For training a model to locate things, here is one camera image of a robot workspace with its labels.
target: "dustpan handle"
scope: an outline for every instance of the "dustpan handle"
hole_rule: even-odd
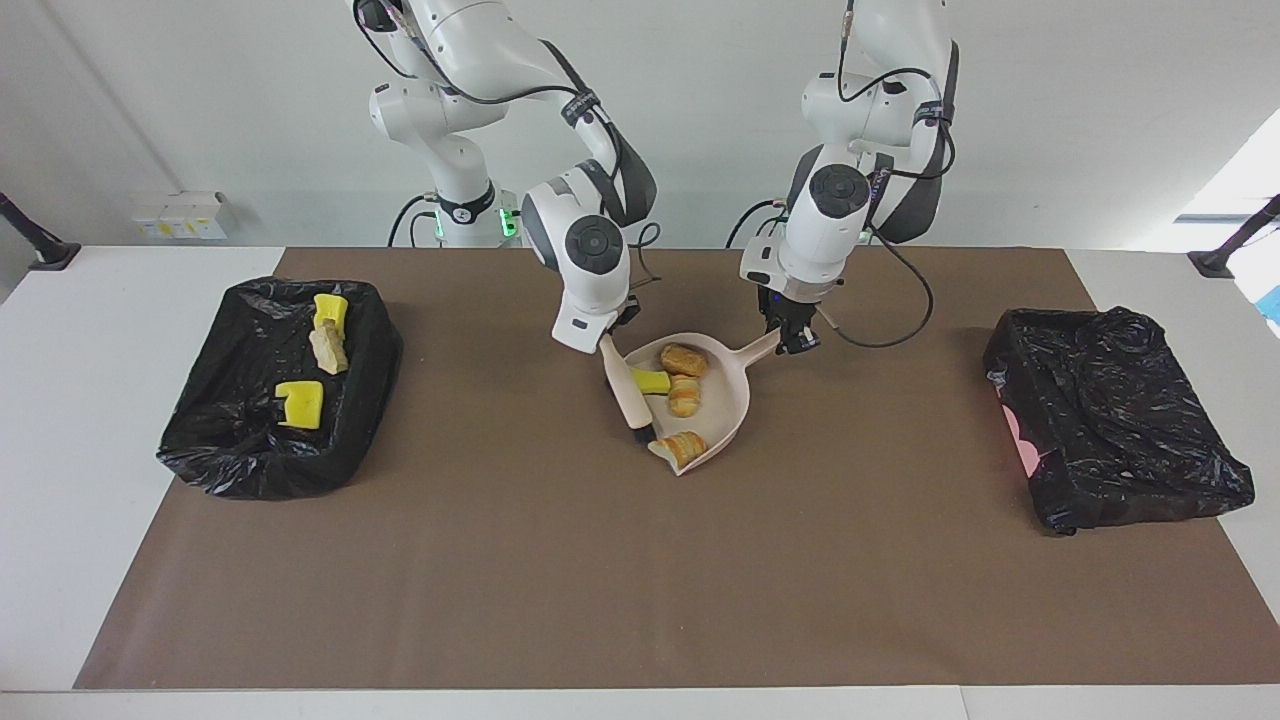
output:
[[[613,389],[613,398],[618,401],[627,427],[639,430],[653,425],[653,413],[644,401],[644,393],[631,375],[631,368],[627,368],[626,360],[613,346],[613,336],[609,333],[600,337],[600,357],[604,360],[604,375],[609,378],[609,388]]]
[[[769,331],[741,350],[735,350],[742,360],[742,365],[754,365],[756,360],[767,355],[773,355],[778,347],[778,331]]]

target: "white wall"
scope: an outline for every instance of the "white wall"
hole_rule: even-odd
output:
[[[129,193],[164,188],[166,167],[188,190],[225,192],[244,243],[378,243],[430,186],[369,124],[369,90],[389,72],[342,3],[15,1],[0,24],[0,187],[55,232],[136,241]],[[508,5],[573,59],[649,161],[664,245],[722,242],[742,208],[785,193],[814,142],[799,96],[833,69],[837,0]],[[1138,242],[1280,105],[1271,0],[950,5],[960,160],[931,242]],[[474,137],[515,190],[585,155],[538,105]]]
[[[1249,137],[1183,211],[1252,215],[1280,193],[1280,110]]]

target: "bread piece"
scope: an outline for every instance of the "bread piece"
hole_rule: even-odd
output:
[[[707,452],[707,441],[692,430],[685,430],[650,442],[649,452],[671,462],[676,470],[681,470]]]
[[[342,340],[338,337],[338,324],[332,319],[325,319],[319,328],[307,336],[311,341],[311,352],[316,356],[316,365],[330,375],[343,373],[351,364],[347,361],[347,352],[342,348]]]
[[[707,356],[684,345],[671,343],[663,347],[660,360],[662,368],[672,375],[700,378],[707,372]]]
[[[691,418],[703,404],[703,389],[698,378],[672,375],[671,391],[667,392],[667,409],[677,418]]]

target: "black cable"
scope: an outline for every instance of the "black cable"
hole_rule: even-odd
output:
[[[415,233],[415,229],[417,228],[417,222],[420,219],[422,219],[422,218],[431,218],[434,220],[435,219],[435,213],[431,213],[430,210],[428,210],[425,213],[419,213],[419,214],[413,215],[412,218],[410,218],[410,220],[408,220],[408,243],[412,247],[417,247],[417,236],[413,234],[413,233]],[[444,242],[442,242],[440,238],[435,238],[435,240],[436,240],[436,242],[442,247],[444,246]]]
[[[872,232],[874,233],[876,238],[881,241],[881,245],[884,246],[884,250],[888,250],[893,255],[893,258],[897,258],[899,263],[905,265],[908,270],[911,270],[911,274],[915,275],[915,279],[920,281],[920,287],[924,290],[924,296],[928,299],[928,306],[924,309],[924,318],[920,319],[920,324],[918,324],[915,329],[906,333],[905,336],[896,340],[891,340],[888,342],[865,342],[846,334],[845,331],[842,331],[840,325],[836,324],[836,322],[831,318],[831,315],[828,315],[827,311],[822,309],[820,304],[818,305],[818,313],[822,314],[822,316],[827,320],[827,323],[831,324],[831,329],[836,331],[836,334],[840,336],[841,340],[844,340],[845,342],[850,345],[856,345],[858,347],[869,347],[879,350],[884,347],[893,347],[896,345],[902,345],[904,342],[919,334],[920,331],[924,329],[924,325],[928,325],[929,320],[933,318],[934,302],[933,302],[933,288],[929,286],[929,281],[925,279],[924,273],[922,273],[919,268],[913,265],[910,260],[904,258],[902,254],[899,252],[899,250],[893,247],[891,242],[887,242],[883,237],[881,237],[879,232],[876,231],[876,228],[872,228]]]
[[[778,224],[782,223],[786,217],[787,217],[787,210],[786,208],[783,208],[781,213],[760,223],[760,227],[755,228],[755,234],[756,236],[763,234],[764,225],[773,223],[773,225],[769,228],[769,237],[773,237],[773,231],[778,229]]]
[[[746,213],[742,213],[742,217],[737,219],[737,223],[733,224],[733,229],[728,233],[728,240],[724,241],[724,250],[733,247],[733,238],[737,237],[737,231],[742,229],[742,224],[746,223],[748,218],[754,215],[760,208],[768,208],[769,205],[773,205],[773,202],[774,200],[771,197],[748,208]]]
[[[415,195],[408,202],[404,204],[403,208],[401,208],[401,211],[396,214],[396,222],[392,223],[392,232],[387,234],[387,247],[396,245],[396,233],[399,231],[401,220],[403,220],[404,215],[408,214],[408,209],[424,200],[426,200],[425,195]]]
[[[649,238],[648,241],[645,241],[644,233],[646,231],[649,231],[650,228],[653,228],[653,231],[654,231],[653,232],[653,237]],[[662,279],[662,275],[654,274],[654,272],[650,270],[649,265],[644,261],[644,249],[649,247],[650,245],[653,245],[655,242],[658,242],[659,237],[662,237],[662,224],[659,224],[659,223],[646,223],[645,227],[640,228],[640,236],[636,238],[635,245],[627,245],[627,247],[635,249],[635,251],[636,251],[636,261],[640,263],[640,268],[643,268],[644,272],[645,272],[645,274],[649,275],[648,278],[645,278],[645,279],[643,279],[643,281],[632,284],[631,290],[635,290],[637,287],[646,286],[646,284],[649,284],[652,282],[658,282],[658,281]]]
[[[618,132],[617,132],[617,128],[613,127],[613,123],[604,123],[604,132],[607,132],[609,135],[609,142],[613,143],[613,172],[609,173],[609,187],[612,187],[614,191],[617,191],[618,172],[622,169],[622,142],[618,141]],[[599,209],[598,214],[599,215],[604,214],[604,193],[603,192],[600,193],[600,209]]]
[[[449,86],[451,88],[453,88],[454,92],[457,92],[462,97],[465,97],[465,99],[475,102],[476,105],[506,105],[507,102],[513,102],[516,100],[521,100],[521,99],[529,97],[530,95],[538,95],[539,92],[568,92],[570,95],[573,95],[575,97],[579,94],[572,87],[567,87],[567,86],[563,86],[563,85],[536,85],[536,86],[530,87],[527,90],[521,90],[520,92],[515,92],[512,95],[506,95],[503,97],[493,97],[493,99],[490,99],[490,97],[476,97],[475,95],[471,95],[470,92],[462,90],[461,87],[457,86],[456,82],[453,82],[452,79],[449,79],[449,76],[444,72],[444,68],[440,67],[439,60],[436,60],[435,55],[431,55],[431,53],[429,50],[426,50],[425,46],[419,46],[419,50],[424,55],[426,55],[426,60],[429,63],[431,63],[431,68],[440,76],[440,79],[444,82],[444,85]]]
[[[890,70],[879,76],[878,78],[863,86],[863,88],[859,90],[858,92],[850,95],[849,97],[845,97],[845,58],[849,54],[849,29],[851,27],[847,23],[850,23],[849,18],[851,17],[850,14],[852,12],[854,12],[854,0],[849,0],[849,3],[845,5],[846,26],[840,36],[840,63],[836,65],[836,96],[840,97],[842,102],[852,102],[854,100],[858,100],[868,90],[876,87],[877,85],[884,82],[886,79],[893,76],[913,74],[913,76],[920,76],[924,79],[933,79],[932,74],[929,74],[925,70],[922,70],[920,68],[897,68],[896,70]]]
[[[396,70],[396,74],[398,74],[402,78],[417,79],[417,76],[411,76],[404,70],[399,69],[398,67],[396,67],[396,63],[393,63],[392,59],[387,56],[387,53],[383,53],[383,49],[379,47],[376,42],[374,42],[374,37],[369,35],[369,28],[365,27],[365,23],[360,22],[360,0],[352,0],[351,18],[356,20],[356,27],[360,28],[360,33],[365,36],[365,40],[369,41],[369,46],[372,47],[375,53],[378,53],[378,56],[381,58],[384,63],[387,63],[387,67]]]
[[[946,143],[947,154],[950,156],[947,159],[947,164],[943,165],[941,170],[931,174],[924,174],[924,173],[911,173],[908,170],[895,170],[891,168],[888,170],[888,174],[900,178],[913,178],[923,181],[938,179],[942,176],[947,174],[951,170],[951,167],[956,164],[956,143],[955,140],[951,138],[951,124],[947,123],[946,120],[942,120],[942,124],[938,127],[938,132],[942,135],[942,142]]]

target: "yellow sponge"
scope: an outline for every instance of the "yellow sponge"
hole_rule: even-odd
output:
[[[320,429],[320,409],[324,406],[324,386],[316,380],[294,380],[275,386],[275,397],[284,398],[285,428],[302,430]]]
[[[662,370],[637,370],[631,368],[631,377],[644,395],[667,395],[671,392],[671,375]]]
[[[316,295],[315,328],[324,327],[325,320],[338,325],[338,340],[347,340],[347,299],[340,295]]]

